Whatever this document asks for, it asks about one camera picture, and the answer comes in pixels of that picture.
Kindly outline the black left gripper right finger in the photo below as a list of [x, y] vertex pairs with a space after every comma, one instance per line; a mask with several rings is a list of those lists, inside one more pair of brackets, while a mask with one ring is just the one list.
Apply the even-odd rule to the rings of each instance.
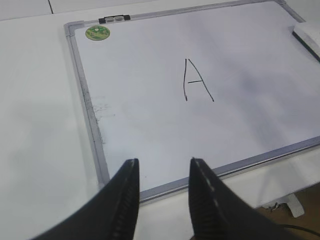
[[197, 240], [293, 238], [233, 193], [200, 158], [190, 161], [188, 206]]

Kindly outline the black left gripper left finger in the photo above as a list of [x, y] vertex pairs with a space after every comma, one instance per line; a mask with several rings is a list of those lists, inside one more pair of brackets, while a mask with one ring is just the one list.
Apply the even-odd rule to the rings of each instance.
[[131, 240], [140, 205], [138, 159], [126, 160], [89, 202], [37, 240]]

